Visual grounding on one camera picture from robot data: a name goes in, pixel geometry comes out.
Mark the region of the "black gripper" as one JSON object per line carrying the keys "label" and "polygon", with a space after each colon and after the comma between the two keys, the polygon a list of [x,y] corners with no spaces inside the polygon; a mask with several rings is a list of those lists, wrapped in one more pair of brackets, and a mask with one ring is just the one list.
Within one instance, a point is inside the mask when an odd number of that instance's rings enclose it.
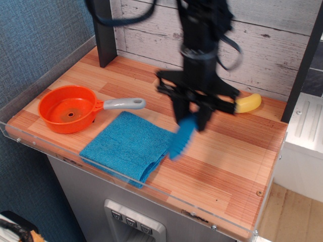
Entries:
{"label": "black gripper", "polygon": [[224,82],[216,73],[216,59],[184,57],[182,70],[163,70],[156,73],[158,91],[173,102],[176,123],[189,115],[190,103],[198,106],[197,130],[204,131],[215,110],[235,113],[240,91]]}

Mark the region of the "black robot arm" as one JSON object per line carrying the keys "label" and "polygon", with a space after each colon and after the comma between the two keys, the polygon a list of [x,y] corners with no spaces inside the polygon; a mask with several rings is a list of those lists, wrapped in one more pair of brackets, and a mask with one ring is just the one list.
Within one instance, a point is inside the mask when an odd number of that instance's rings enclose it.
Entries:
{"label": "black robot arm", "polygon": [[[231,71],[242,61],[240,46],[225,33],[232,30],[230,12],[226,1],[178,1],[178,12],[183,29],[180,53],[183,57],[181,71],[158,71],[160,93],[173,102],[177,123],[191,115],[190,104],[199,110],[193,114],[198,131],[203,131],[216,110],[233,114],[238,89],[223,81],[216,65]],[[221,62],[218,51],[222,41],[238,52],[237,60],[229,67]]]}

